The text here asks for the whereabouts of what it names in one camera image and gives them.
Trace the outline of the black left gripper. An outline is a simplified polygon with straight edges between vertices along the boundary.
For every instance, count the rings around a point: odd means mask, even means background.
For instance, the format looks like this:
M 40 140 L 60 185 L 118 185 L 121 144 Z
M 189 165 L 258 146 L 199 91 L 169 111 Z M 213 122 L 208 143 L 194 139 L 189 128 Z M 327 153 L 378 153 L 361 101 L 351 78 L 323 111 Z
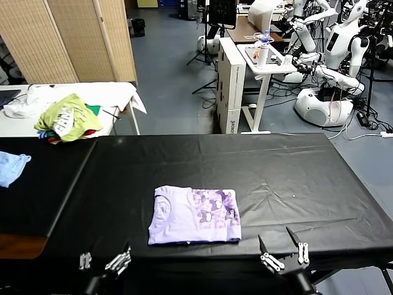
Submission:
M 90 274 L 84 283 L 84 294 L 123 294 L 123 280 L 120 275 L 127 269 L 131 262 L 131 246 L 126 242 L 123 251 L 116 255 L 113 260 L 105 266 L 105 273 Z M 90 269 L 90 252 L 82 253 L 79 256 L 79 269 Z

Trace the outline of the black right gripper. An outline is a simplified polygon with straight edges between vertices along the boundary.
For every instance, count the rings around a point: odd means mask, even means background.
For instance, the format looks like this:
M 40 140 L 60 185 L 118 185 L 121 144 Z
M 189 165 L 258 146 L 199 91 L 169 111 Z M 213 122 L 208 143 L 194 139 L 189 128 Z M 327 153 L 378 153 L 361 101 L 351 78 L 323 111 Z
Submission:
M 286 227 L 286 230 L 298 249 L 298 260 L 284 261 L 284 263 L 279 261 L 267 251 L 262 237 L 258 235 L 261 252 L 260 260 L 270 271 L 279 272 L 278 274 L 290 283 L 294 294 L 315 295 L 316 289 L 307 274 L 307 268 L 309 266 L 309 244 L 301 241 L 298 235 L 289 227 Z

